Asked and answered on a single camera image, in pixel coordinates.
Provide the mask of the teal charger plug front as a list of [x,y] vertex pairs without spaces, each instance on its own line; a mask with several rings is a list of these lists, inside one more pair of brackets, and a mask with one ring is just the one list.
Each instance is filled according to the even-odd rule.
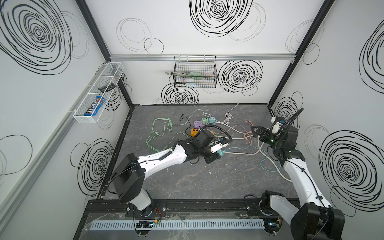
[[218,151],[217,151],[217,154],[219,154],[219,155],[220,155],[220,157],[222,157],[222,156],[224,155],[224,153],[223,153],[223,151],[222,151],[222,150],[218,150]]

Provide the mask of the orange power strip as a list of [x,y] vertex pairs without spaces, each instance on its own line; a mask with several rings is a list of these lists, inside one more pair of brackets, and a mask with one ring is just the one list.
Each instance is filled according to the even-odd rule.
[[191,129],[191,137],[196,136],[199,133],[199,129]]

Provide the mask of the purple power strip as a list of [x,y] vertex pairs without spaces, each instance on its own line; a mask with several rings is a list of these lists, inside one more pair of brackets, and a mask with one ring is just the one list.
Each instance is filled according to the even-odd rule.
[[201,129],[204,126],[203,121],[194,121],[194,127],[195,129]]

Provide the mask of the teal charger plug small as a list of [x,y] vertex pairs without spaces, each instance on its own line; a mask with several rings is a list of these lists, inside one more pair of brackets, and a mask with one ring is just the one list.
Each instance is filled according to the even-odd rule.
[[209,118],[209,124],[210,125],[213,125],[213,124],[215,124],[216,123],[216,119],[215,119],[215,117],[210,117]]

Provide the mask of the light green charger plug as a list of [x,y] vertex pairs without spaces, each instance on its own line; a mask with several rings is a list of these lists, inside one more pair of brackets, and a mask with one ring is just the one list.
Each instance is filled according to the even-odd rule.
[[209,124],[209,118],[202,118],[202,124],[203,125]]

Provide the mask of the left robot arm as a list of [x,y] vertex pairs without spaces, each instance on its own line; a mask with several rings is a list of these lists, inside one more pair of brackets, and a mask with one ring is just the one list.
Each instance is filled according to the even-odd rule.
[[231,135],[216,125],[206,125],[197,134],[184,140],[176,140],[171,148],[147,156],[131,153],[124,157],[111,175],[113,185],[122,203],[132,205],[142,217],[148,217],[154,208],[149,193],[143,189],[144,181],[171,166],[204,158],[207,164],[222,157],[219,151],[233,141]]

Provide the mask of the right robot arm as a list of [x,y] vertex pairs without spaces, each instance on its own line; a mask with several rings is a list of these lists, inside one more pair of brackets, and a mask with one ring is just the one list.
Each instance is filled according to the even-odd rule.
[[293,127],[293,123],[303,110],[300,108],[288,120],[274,118],[269,129],[251,127],[253,136],[272,148],[274,156],[288,173],[300,201],[300,206],[296,207],[282,194],[265,191],[260,208],[268,214],[278,213],[290,225],[295,240],[340,240],[345,217],[321,193],[303,154],[296,149],[298,129]]

